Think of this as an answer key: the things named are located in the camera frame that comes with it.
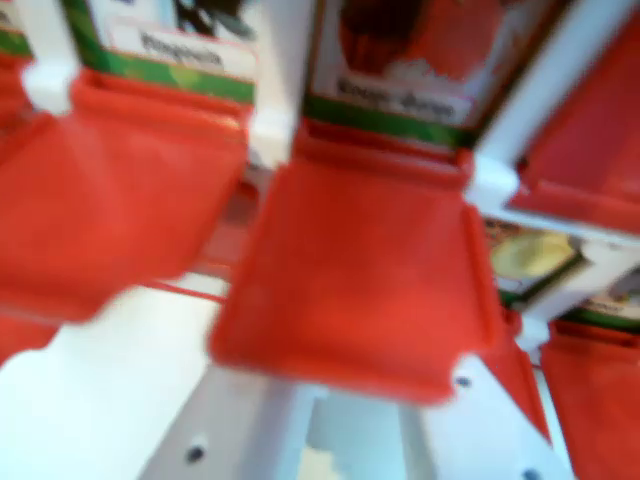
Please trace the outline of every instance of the display rack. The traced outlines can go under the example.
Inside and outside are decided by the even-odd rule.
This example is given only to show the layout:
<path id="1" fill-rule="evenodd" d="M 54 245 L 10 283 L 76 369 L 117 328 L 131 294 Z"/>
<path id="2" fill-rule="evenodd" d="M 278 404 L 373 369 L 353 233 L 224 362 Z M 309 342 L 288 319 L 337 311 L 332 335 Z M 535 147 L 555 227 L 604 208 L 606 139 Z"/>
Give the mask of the display rack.
<path id="1" fill-rule="evenodd" d="M 622 470 L 607 449 L 589 463 L 581 437 L 600 426 L 576 426 L 571 392 L 593 378 L 564 385 L 573 356 L 606 370 L 592 344 L 626 362 L 636 337 L 613 335 L 614 348 L 549 325 L 640 265 L 639 200 L 596 192 L 620 230 L 579 209 L 520 209 L 539 180 L 520 160 L 599 82 L 638 71 L 617 69 L 637 39 L 635 0 L 573 1 L 475 147 L 455 155 L 300 119 L 313 0 L 262 2 L 253 107 L 88 70 L 60 1 L 14 3 L 33 57 L 0 57 L 0 330 L 16 339 L 0 361 L 135 285 L 223 304 L 213 364 L 142 478 L 293 479 L 314 406 L 342 390 L 383 402 L 395 420 L 377 434 L 405 442 L 408 478 L 572 478 L 529 358 L 558 399 L 576 473 L 633 477 L 633 452 Z M 570 234 L 583 260 L 503 313 L 482 216 Z"/>

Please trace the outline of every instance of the white metal rack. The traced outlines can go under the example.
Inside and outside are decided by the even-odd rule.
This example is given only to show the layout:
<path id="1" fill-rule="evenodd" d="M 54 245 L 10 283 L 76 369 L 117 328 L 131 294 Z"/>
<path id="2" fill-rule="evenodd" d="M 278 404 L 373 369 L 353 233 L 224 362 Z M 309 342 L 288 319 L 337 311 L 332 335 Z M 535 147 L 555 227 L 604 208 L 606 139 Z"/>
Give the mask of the white metal rack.
<path id="1" fill-rule="evenodd" d="M 15 3 L 34 54 L 34 61 L 22 78 L 25 91 L 35 108 L 64 115 L 73 108 L 69 89 L 79 72 L 80 61 L 61 2 L 15 0 Z M 269 34 L 257 46 L 260 69 L 249 149 L 252 162 L 275 168 L 287 161 L 298 125 L 315 2 L 264 0 L 263 4 Z M 466 199 L 484 215 L 558 230 L 582 239 L 585 263 L 518 307 L 524 326 L 518 344 L 534 359 L 537 348 L 549 338 L 548 322 L 640 265 L 638 236 L 506 207 L 519 186 L 515 164 L 530 139 L 636 6 L 635 0 L 573 2 L 474 151 L 475 171 Z M 545 85 L 544 90 L 538 88 L 541 84 Z M 203 286 L 204 279 L 198 277 L 182 281 L 190 285 L 195 282 L 199 285 L 196 290 L 212 288 L 210 284 Z M 49 350 L 62 343 L 55 342 Z M 6 374 L 10 366 L 2 373 Z M 482 362 L 475 357 L 463 359 L 454 378 L 460 375 L 469 378 L 472 387 L 456 387 L 458 395 L 447 405 L 405 409 L 385 403 L 383 410 L 387 414 L 392 412 L 397 425 L 402 426 L 403 439 L 411 437 L 406 428 L 407 418 L 413 418 L 414 422 L 409 424 L 415 426 L 417 422 L 418 431 L 429 439 L 421 445 L 427 445 L 429 452 L 425 454 L 431 461 L 426 467 L 411 465 L 403 470 L 404 474 L 418 472 L 409 478 L 438 479 L 518 478 L 513 475 L 524 479 L 570 478 L 564 462 L 552 455 L 544 439 Z M 0 393 L 2 378 L 0 373 Z M 147 465 L 143 478 L 207 478 L 214 474 L 230 480 L 292 479 L 305 444 L 314 401 L 323 393 L 326 392 L 315 386 L 209 366 L 200 386 Z M 359 405 L 365 405 L 368 400 L 358 401 Z M 376 433 L 388 434 L 390 430 L 385 428 Z M 490 441 L 487 431 L 491 432 Z M 203 460 L 185 461 L 185 451 L 198 446 L 206 450 Z M 465 460 L 457 461 L 462 455 Z"/>

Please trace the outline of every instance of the white metal bar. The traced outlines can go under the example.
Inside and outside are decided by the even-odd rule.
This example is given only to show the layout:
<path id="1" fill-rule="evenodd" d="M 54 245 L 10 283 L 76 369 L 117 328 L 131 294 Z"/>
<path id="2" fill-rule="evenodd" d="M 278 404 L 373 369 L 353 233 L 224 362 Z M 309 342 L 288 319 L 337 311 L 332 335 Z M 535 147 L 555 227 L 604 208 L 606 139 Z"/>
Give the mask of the white metal bar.
<path id="1" fill-rule="evenodd" d="M 289 161 L 304 94 L 315 0 L 264 0 L 257 42 L 259 72 L 249 127 L 251 162 L 268 168 Z"/>
<path id="2" fill-rule="evenodd" d="M 517 162 L 538 128 L 600 56 L 636 5 L 636 0 L 574 2 L 480 139 L 476 155 Z"/>
<path id="3" fill-rule="evenodd" d="M 467 201 L 483 212 L 508 203 L 519 186 L 515 164 L 636 4 L 636 0 L 573 2 L 478 141 Z"/>
<path id="4" fill-rule="evenodd" d="M 34 62 L 22 73 L 32 105 L 61 115 L 71 110 L 69 90 L 80 59 L 60 0 L 15 0 Z"/>
<path id="5" fill-rule="evenodd" d="M 601 292 L 640 265 L 640 249 L 601 242 L 581 246 L 586 262 L 535 295 L 521 310 L 520 348 L 534 351 L 549 340 L 549 322 Z"/>

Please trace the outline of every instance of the seed packet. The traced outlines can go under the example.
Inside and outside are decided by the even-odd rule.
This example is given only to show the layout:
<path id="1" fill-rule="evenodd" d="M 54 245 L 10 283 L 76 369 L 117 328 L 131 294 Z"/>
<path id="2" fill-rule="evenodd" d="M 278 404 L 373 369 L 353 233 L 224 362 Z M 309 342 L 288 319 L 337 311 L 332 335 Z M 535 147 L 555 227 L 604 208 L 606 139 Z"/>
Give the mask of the seed packet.
<path id="1" fill-rule="evenodd" d="M 500 296 L 507 305 L 523 300 L 580 255 L 568 235 L 487 219 L 491 265 Z"/>
<path id="2" fill-rule="evenodd" d="M 561 0 L 324 0 L 308 116 L 467 145 Z"/>

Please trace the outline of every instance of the red plastic pocket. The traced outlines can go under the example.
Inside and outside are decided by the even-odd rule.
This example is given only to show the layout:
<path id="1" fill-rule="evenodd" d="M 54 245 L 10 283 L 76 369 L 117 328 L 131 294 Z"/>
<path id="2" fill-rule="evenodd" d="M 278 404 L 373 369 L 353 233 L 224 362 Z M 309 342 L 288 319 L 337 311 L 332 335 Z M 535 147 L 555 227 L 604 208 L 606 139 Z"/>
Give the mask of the red plastic pocket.
<path id="1" fill-rule="evenodd" d="M 541 364 L 582 480 L 640 478 L 636 335 L 556 322 Z"/>
<path id="2" fill-rule="evenodd" d="M 640 234 L 640 14 L 536 139 L 510 205 Z"/>
<path id="3" fill-rule="evenodd" d="M 26 61 L 0 53 L 0 162 L 2 146 L 21 126 L 35 116 L 20 83 L 20 72 Z"/>
<path id="4" fill-rule="evenodd" d="M 549 439 L 547 421 L 529 355 L 520 350 L 515 342 L 515 337 L 522 328 L 522 320 L 514 311 L 505 311 L 504 319 L 506 328 L 502 341 L 496 348 L 482 355 L 482 360 L 533 426 Z"/>
<path id="5" fill-rule="evenodd" d="M 301 134 L 216 324 L 217 361 L 416 402 L 500 335 L 462 169 Z"/>
<path id="6" fill-rule="evenodd" d="M 234 104 L 88 72 L 72 98 L 0 164 L 0 304 L 57 320 L 192 267 L 247 150 Z"/>

